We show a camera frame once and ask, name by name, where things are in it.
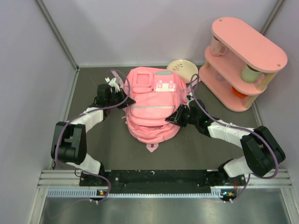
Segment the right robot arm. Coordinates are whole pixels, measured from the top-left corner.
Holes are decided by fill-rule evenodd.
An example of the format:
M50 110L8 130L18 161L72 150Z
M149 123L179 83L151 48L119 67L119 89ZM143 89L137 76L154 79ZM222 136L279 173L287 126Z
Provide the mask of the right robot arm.
M249 174L267 179L267 173L272 169L277 173L279 164L285 160L284 151L267 127L245 128L212 117L200 100L180 105L165 120L179 127L193 125L200 134L231 143L243 151L242 157L219 166L218 179L222 184L228 185L235 177Z

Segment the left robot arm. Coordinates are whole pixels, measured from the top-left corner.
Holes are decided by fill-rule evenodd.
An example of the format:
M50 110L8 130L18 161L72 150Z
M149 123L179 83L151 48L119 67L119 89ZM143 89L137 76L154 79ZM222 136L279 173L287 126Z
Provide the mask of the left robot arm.
M124 109L135 103L122 87L100 84L97 96L88 108L78 116L57 122L53 135L51 157L90 174L90 180L101 185L106 174L103 164L87 153L86 134L109 115L114 108Z

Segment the pink student backpack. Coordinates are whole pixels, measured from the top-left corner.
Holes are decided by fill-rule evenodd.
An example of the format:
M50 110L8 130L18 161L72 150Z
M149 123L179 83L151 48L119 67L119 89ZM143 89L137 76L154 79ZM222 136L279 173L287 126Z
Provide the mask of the pink student backpack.
M120 82L134 103L126 108L130 134L154 152L159 143L173 138L180 127L166 121L180 106L187 105L191 89L174 70L137 67Z

